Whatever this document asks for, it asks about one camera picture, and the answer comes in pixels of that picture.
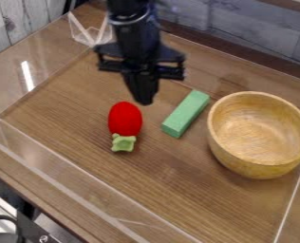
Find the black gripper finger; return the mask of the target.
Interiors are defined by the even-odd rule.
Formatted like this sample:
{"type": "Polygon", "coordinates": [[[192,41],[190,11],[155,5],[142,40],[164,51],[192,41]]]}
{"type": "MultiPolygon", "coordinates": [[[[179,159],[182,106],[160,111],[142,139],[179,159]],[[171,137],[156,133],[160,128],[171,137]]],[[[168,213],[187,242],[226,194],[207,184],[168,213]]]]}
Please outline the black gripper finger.
{"type": "Polygon", "coordinates": [[[154,72],[146,75],[146,104],[151,104],[159,90],[159,76],[154,72]]]}
{"type": "Polygon", "coordinates": [[[128,87],[128,90],[132,94],[132,97],[135,99],[135,101],[138,103],[140,103],[142,105],[146,105],[146,100],[142,96],[142,78],[140,75],[138,73],[134,72],[124,72],[123,73],[123,80],[124,80],[124,84],[128,87]]]}

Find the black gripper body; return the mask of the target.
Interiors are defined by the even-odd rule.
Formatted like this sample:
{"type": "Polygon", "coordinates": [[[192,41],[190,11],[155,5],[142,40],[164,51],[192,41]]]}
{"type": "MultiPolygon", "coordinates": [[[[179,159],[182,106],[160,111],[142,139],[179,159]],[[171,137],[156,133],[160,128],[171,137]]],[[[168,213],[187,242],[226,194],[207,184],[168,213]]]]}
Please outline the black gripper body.
{"type": "Polygon", "coordinates": [[[186,56],[162,43],[152,15],[128,24],[111,21],[116,41],[96,45],[98,67],[110,72],[147,72],[163,79],[184,79],[186,56]]]}

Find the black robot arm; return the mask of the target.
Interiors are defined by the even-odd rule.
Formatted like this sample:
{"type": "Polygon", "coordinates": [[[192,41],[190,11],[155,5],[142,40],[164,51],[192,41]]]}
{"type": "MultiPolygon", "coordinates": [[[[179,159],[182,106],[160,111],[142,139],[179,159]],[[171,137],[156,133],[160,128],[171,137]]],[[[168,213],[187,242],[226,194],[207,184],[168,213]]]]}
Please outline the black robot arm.
{"type": "Polygon", "coordinates": [[[184,79],[186,55],[162,42],[154,0],[107,0],[115,41],[96,45],[98,68],[122,75],[134,100],[148,105],[159,80],[184,79]]]}

